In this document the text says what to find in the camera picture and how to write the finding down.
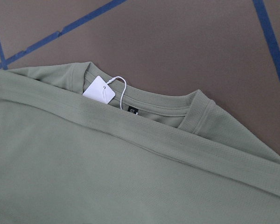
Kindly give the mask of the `olive green long-sleeve shirt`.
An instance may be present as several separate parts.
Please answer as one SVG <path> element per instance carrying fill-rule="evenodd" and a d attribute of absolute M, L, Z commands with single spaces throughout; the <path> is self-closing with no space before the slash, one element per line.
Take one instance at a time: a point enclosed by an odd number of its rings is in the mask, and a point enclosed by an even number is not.
<path fill-rule="evenodd" d="M 92 62 L 0 70 L 0 224 L 280 224 L 280 156 L 200 90 Z"/>

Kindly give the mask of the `white paper hang tag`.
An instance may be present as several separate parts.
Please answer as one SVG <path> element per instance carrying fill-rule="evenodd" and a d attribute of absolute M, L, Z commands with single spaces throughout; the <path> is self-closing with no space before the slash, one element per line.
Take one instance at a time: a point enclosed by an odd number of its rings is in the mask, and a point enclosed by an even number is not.
<path fill-rule="evenodd" d="M 86 88 L 82 95 L 98 102 L 109 104 L 116 95 L 115 91 L 109 86 L 109 84 L 111 84 L 116 79 L 121 79 L 125 85 L 119 101 L 119 106 L 122 110 L 122 99 L 127 87 L 126 80 L 123 77 L 116 76 L 105 82 L 101 76 L 97 76 L 94 81 Z"/>

